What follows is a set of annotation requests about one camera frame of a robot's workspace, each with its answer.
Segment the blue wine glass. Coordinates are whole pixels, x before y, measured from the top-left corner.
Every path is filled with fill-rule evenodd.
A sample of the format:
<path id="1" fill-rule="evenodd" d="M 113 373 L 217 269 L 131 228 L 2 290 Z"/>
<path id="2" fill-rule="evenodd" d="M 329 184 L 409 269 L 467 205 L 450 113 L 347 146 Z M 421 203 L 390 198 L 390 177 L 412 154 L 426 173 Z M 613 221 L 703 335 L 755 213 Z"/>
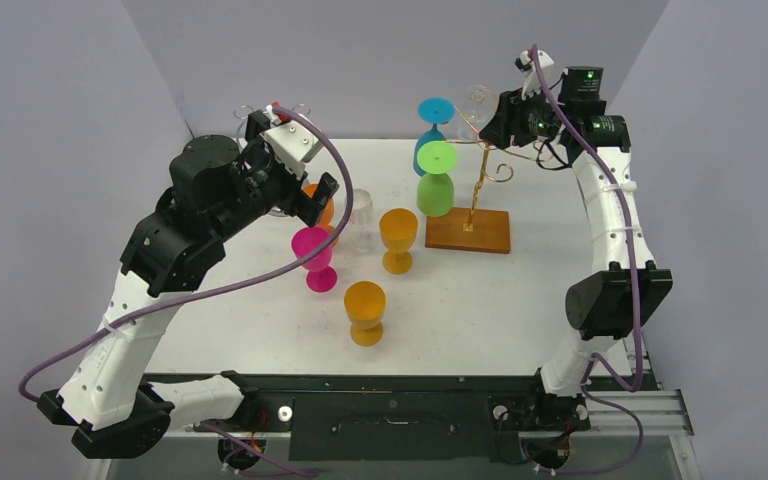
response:
<path id="1" fill-rule="evenodd" d="M 422 177 L 425 171 L 419 165 L 419 150 L 429 142 L 446 140 L 446 136 L 440 131 L 439 126 L 451 121 L 455 116 L 456 109 L 453 103 L 445 98 L 430 97 L 418 105 L 417 112 L 424 122 L 431 125 L 426 132 L 419 136 L 414 148 L 413 170 L 419 177 Z"/>

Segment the green wine glass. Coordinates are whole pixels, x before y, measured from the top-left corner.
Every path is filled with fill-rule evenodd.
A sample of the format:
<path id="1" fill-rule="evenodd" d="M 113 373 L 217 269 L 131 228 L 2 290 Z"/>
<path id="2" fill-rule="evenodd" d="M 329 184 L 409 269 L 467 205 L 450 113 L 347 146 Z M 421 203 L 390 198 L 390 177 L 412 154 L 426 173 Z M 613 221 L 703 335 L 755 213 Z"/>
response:
<path id="1" fill-rule="evenodd" d="M 417 153 L 424 174 L 417 187 L 417 206 L 428 217 L 441 217 L 454 207 L 454 183 L 449 172 L 457 163 L 457 152 L 445 141 L 424 144 Z"/>

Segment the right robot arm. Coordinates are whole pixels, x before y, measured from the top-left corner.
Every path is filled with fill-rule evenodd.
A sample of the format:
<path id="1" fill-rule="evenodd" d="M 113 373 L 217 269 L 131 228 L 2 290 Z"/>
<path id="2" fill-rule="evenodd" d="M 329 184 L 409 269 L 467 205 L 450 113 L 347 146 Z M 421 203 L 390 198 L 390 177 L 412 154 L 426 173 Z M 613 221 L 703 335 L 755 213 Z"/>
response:
<path id="1" fill-rule="evenodd" d="M 567 332 L 536 372 L 522 422 L 530 429 L 560 429 L 584 420 L 582 387 L 608 350 L 632 338 L 642 355 L 642 328 L 673 286 L 670 270 L 657 266 L 636 211 L 631 141 L 626 120 L 606 112 L 600 97 L 603 70 L 565 69 L 554 96 L 548 61 L 519 60 L 521 88 L 500 94 L 480 139 L 501 150 L 541 140 L 556 167 L 575 176 L 590 227 L 592 272 L 565 295 Z"/>

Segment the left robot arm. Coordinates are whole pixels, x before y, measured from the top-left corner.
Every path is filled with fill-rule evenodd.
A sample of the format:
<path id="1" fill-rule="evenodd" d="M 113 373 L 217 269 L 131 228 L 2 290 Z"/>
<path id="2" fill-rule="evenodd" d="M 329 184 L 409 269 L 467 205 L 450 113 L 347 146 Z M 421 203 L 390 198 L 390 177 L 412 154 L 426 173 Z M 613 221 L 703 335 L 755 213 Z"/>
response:
<path id="1" fill-rule="evenodd" d="M 308 226 L 350 178 L 323 174 L 312 194 L 307 164 L 331 142 L 305 115 L 277 104 L 247 116 L 242 140 L 204 135 L 169 166 L 170 187 L 131 234 L 98 330 L 76 346 L 82 360 L 60 388 L 35 397 L 53 424 L 71 427 L 88 459 L 132 459 L 173 429 L 201 422 L 251 427 L 258 402 L 232 372 L 163 383 L 145 371 L 178 309 L 203 300 L 225 244 L 274 210 Z"/>

